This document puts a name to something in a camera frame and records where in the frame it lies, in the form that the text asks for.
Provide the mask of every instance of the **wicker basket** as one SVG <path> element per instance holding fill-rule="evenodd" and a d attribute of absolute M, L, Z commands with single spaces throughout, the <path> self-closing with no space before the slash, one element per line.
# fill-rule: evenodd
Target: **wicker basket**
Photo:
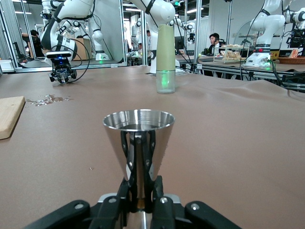
<path fill-rule="evenodd" d="M 297 58 L 279 57 L 282 64 L 305 64 L 305 56 L 298 56 Z"/>

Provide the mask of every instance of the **stainless steel cone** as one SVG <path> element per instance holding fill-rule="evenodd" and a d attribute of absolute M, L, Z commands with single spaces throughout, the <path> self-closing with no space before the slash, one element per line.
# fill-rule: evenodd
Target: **stainless steel cone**
<path fill-rule="evenodd" d="M 156 110 L 130 110 L 110 114 L 104 125 L 129 182 L 137 208 L 146 209 L 151 201 L 153 182 L 165 153 L 175 118 Z"/>

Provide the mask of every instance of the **wooden board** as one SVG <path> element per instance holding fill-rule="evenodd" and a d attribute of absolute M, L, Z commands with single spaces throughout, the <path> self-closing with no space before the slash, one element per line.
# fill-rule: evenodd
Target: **wooden board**
<path fill-rule="evenodd" d="M 0 99 L 0 139 L 11 135 L 24 103 L 24 96 Z"/>

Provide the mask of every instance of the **liquid spill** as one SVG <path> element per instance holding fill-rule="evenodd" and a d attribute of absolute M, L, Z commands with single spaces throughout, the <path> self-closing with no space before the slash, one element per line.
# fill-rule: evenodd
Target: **liquid spill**
<path fill-rule="evenodd" d="M 47 94 L 45 97 L 46 99 L 41 99 L 37 101 L 33 101 L 30 99 L 27 99 L 26 101 L 30 104 L 35 104 L 35 106 L 42 106 L 42 105 L 49 105 L 55 102 L 73 100 L 70 98 L 70 96 L 67 96 L 66 98 L 62 98 L 62 97 L 56 97 L 54 94 Z"/>

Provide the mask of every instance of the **tabletop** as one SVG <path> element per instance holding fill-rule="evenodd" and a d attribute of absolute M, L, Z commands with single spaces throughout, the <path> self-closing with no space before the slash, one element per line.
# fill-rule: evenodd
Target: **tabletop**
<path fill-rule="evenodd" d="M 198 74 L 177 75 L 176 92 L 158 94 L 148 72 L 89 69 L 65 85 L 47 73 L 0 77 L 0 98 L 27 99 L 0 140 L 0 228 L 116 192 L 123 174 L 102 121 L 132 109 L 176 118 L 159 172 L 165 193 L 183 205 L 200 200 L 244 229 L 304 228 L 305 94 Z"/>

